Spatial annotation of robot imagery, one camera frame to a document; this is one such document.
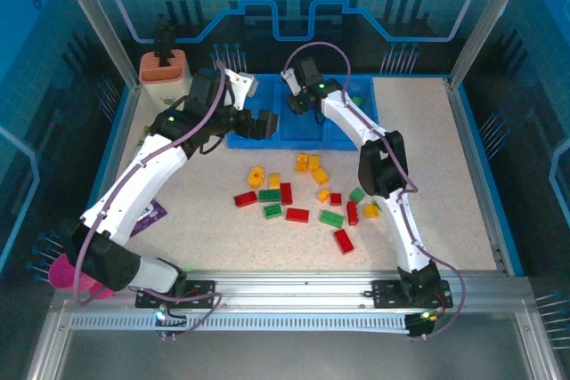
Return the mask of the cream holder with orange top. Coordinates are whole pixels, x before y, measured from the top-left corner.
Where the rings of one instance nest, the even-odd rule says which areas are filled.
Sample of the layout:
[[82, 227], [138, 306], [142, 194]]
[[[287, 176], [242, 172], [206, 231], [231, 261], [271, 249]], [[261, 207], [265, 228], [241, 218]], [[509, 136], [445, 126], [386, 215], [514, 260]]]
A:
[[159, 111], [172, 106], [191, 88], [192, 76], [185, 52], [174, 49], [172, 54], [174, 57], [164, 67], [153, 52], [145, 53], [140, 61], [139, 80]]

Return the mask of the aluminium table edge rail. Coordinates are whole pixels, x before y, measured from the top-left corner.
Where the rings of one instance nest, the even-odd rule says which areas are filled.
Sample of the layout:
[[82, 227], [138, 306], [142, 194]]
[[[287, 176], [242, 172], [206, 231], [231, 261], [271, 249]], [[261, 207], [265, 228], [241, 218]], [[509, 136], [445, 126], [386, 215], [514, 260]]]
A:
[[443, 80], [445, 105], [452, 126], [451, 189], [446, 192], [445, 223], [452, 227], [454, 266], [467, 271], [494, 270], [516, 277], [522, 273], [517, 250], [481, 142], [473, 114], [458, 87]]
[[119, 170], [131, 124], [140, 98], [140, 89], [125, 87], [105, 144], [86, 207], [91, 208], [113, 185]]

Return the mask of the wide aluminium base rail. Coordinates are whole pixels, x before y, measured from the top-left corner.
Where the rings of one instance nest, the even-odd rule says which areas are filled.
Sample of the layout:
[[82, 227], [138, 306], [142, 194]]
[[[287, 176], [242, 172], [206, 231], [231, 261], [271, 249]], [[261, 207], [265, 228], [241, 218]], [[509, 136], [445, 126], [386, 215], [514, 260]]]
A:
[[[536, 312], [533, 290], [524, 277], [497, 271], [463, 271], [465, 285], [450, 271], [453, 308], [462, 312]], [[395, 271], [192, 271], [190, 279], [213, 280], [223, 295], [221, 312], [371, 312], [373, 303], [363, 293], [376, 279], [398, 279]]]

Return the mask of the black controller board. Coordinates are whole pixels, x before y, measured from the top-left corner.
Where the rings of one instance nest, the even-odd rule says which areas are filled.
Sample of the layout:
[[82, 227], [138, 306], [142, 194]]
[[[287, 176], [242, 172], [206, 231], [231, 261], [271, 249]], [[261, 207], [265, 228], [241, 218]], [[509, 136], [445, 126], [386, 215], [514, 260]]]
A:
[[404, 323], [408, 336], [414, 339], [421, 339], [423, 336], [430, 335], [434, 331], [436, 321], [442, 313], [441, 308], [436, 308], [405, 315]]
[[157, 334], [162, 341], [167, 338], [175, 339], [179, 334], [178, 330], [167, 330], [168, 327], [186, 327], [187, 317], [183, 315], [174, 314], [169, 307], [161, 304], [159, 309], [154, 314], [155, 327], [158, 328]]

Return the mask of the aluminium frame post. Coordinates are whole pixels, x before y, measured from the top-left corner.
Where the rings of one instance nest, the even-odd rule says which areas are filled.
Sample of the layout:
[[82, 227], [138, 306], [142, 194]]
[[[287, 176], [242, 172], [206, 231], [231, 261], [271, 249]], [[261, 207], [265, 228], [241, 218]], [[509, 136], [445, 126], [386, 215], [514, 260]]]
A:
[[131, 90], [138, 90], [138, 74], [99, 0], [77, 0], [118, 73]]
[[508, 2], [509, 0], [487, 1], [450, 73], [448, 89], [451, 93], [458, 91], [495, 24], [504, 13]]

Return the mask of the small pink foam cylinder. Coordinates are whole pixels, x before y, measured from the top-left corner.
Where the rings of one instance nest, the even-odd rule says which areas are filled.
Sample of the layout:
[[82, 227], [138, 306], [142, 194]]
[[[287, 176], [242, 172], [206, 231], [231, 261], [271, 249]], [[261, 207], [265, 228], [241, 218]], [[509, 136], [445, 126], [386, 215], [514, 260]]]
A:
[[95, 282], [89, 288], [89, 293], [94, 300], [107, 300], [115, 295], [115, 292], [112, 289], [104, 286], [100, 282]]

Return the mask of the large pink foam cylinder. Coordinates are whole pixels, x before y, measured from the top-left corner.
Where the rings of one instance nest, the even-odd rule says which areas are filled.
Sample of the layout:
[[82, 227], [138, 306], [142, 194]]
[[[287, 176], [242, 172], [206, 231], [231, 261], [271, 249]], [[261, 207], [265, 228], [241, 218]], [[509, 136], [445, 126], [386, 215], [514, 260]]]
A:
[[[59, 255], [48, 270], [48, 281], [57, 289], [71, 290], [74, 286], [75, 267], [69, 263], [66, 254]], [[88, 290], [95, 281], [88, 275], [79, 275], [79, 290]]]

